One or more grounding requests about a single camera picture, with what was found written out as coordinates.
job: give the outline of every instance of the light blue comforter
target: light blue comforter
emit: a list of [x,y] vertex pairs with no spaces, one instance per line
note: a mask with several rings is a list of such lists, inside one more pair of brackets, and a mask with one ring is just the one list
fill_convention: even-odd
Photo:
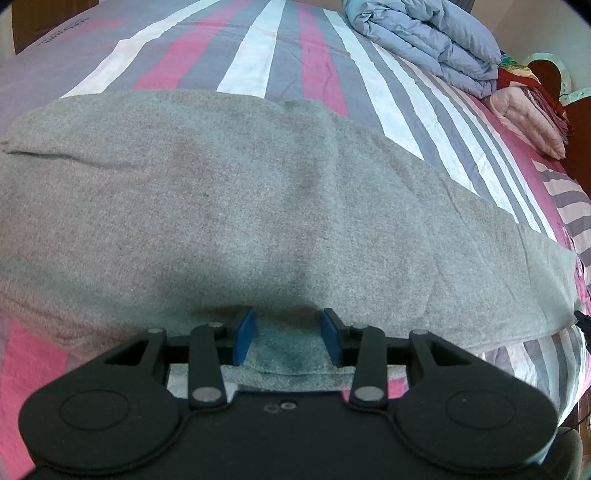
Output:
[[492,33],[449,0],[345,0],[353,28],[478,98],[493,94],[501,51]]

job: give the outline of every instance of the pink blanket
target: pink blanket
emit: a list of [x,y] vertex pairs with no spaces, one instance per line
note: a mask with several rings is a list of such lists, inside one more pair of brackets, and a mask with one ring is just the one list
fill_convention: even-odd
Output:
[[522,87],[497,90],[483,102],[505,127],[538,153],[556,160],[566,156],[560,131],[547,113],[529,99]]

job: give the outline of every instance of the black cable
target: black cable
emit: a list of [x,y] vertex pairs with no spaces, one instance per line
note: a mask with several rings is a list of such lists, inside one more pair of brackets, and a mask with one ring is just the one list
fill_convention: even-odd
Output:
[[566,432],[563,432],[562,434],[560,434],[560,436],[562,437],[562,435],[566,435],[567,433],[572,432],[573,430],[576,430],[577,427],[579,425],[581,425],[585,420],[587,420],[589,417],[591,417],[591,411],[589,413],[587,413],[580,422],[578,422],[574,427],[569,428]]

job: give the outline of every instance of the wall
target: wall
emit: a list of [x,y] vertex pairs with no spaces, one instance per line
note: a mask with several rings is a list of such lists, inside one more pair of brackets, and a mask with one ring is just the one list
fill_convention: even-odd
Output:
[[472,15],[494,33],[495,29],[515,0],[476,0]]
[[12,39],[12,11],[8,7],[0,14],[0,65],[14,57],[14,40]]
[[591,27],[563,0],[476,0],[472,14],[516,60],[554,53],[570,72],[573,90],[591,87]]

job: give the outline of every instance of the wooden door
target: wooden door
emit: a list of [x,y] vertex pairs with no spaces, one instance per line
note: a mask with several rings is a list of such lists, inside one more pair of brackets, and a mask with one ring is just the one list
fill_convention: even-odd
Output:
[[53,28],[98,3],[99,0],[14,0],[12,33],[15,52],[23,51]]

